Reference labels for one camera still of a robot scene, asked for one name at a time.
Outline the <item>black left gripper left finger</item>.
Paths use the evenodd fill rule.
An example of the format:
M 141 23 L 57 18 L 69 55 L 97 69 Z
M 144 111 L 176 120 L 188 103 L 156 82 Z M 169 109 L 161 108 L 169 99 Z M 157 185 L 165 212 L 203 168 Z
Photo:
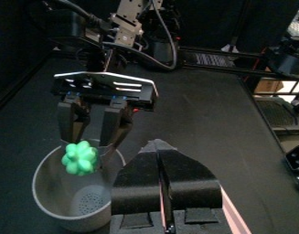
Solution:
M 173 149 L 160 139 L 148 141 L 117 173 L 111 190 L 109 234 L 169 234 L 171 202 L 160 153 Z

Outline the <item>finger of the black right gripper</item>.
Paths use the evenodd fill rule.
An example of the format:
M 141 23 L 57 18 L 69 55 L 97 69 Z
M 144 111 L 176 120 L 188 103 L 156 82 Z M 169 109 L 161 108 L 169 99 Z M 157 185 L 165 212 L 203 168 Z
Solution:
M 132 109 L 107 107 L 100 133 L 100 145 L 119 147 L 133 126 Z
M 66 143 L 80 141 L 84 129 L 91 121 L 89 112 L 77 104 L 60 102 L 57 104 L 57 123 L 60 138 Z

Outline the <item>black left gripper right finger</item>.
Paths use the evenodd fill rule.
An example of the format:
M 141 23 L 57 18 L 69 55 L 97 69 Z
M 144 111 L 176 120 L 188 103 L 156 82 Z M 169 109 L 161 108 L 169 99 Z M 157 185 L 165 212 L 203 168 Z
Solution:
M 160 139 L 155 148 L 172 209 L 221 208 L 220 183 L 207 167 Z

